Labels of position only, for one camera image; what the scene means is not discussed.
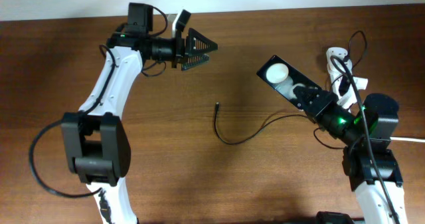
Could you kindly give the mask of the black smartphone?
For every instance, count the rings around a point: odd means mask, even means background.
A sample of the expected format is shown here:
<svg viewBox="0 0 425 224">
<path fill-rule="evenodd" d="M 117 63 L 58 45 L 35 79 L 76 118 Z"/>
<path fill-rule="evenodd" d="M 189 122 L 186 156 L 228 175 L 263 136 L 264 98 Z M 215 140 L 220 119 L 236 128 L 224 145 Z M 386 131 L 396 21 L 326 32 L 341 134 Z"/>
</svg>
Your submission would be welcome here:
<svg viewBox="0 0 425 224">
<path fill-rule="evenodd" d="M 301 110 L 301 104 L 294 93 L 296 87 L 321 90 L 318 84 L 277 55 L 273 55 L 256 74 L 299 110 Z"/>
</svg>

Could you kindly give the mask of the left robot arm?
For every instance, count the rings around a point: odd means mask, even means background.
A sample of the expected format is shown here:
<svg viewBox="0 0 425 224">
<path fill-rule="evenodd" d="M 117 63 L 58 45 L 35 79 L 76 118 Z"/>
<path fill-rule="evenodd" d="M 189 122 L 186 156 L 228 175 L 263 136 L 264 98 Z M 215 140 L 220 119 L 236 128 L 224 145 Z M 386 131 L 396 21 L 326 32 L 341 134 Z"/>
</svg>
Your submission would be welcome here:
<svg viewBox="0 0 425 224">
<path fill-rule="evenodd" d="M 86 184 L 103 223 L 138 223 L 126 186 L 131 148 L 122 114 L 135 79 L 146 73 L 145 62 L 170 62 L 189 70 L 209 60 L 218 45 L 190 28 L 191 13 L 182 10 L 172 24 L 171 38 L 153 33 L 154 7 L 130 3 L 127 22 L 106 41 L 105 64 L 91 95 L 77 112 L 61 120 L 68 168 Z"/>
</svg>

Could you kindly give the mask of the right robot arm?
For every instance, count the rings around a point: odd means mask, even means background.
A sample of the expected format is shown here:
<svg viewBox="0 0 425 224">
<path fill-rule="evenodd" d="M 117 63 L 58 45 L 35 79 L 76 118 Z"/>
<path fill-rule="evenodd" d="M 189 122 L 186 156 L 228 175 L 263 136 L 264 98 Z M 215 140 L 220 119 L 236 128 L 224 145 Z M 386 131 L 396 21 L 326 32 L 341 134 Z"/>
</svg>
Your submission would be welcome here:
<svg viewBox="0 0 425 224">
<path fill-rule="evenodd" d="M 341 140 L 343 171 L 366 223 L 407 223 L 403 179 L 398 162 L 388 148 L 398 125 L 398 103 L 385 94 L 365 98 L 357 115 L 337 104 L 337 95 L 298 86 L 297 103 L 307 117 Z"/>
</svg>

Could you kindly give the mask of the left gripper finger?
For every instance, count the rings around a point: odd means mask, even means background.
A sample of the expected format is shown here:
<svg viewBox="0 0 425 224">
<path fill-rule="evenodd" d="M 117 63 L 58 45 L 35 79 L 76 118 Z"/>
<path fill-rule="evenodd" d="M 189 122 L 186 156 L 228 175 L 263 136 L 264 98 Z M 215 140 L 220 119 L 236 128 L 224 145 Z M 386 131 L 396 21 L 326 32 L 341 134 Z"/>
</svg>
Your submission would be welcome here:
<svg viewBox="0 0 425 224">
<path fill-rule="evenodd" d="M 197 66 L 207 63 L 209 60 L 210 57 L 207 54 L 187 57 L 181 64 L 181 70 L 186 71 L 191 68 L 195 68 Z"/>
<path fill-rule="evenodd" d="M 214 41 L 206 38 L 193 28 L 189 29 L 186 38 L 186 53 L 209 53 L 217 49 L 218 45 Z"/>
</svg>

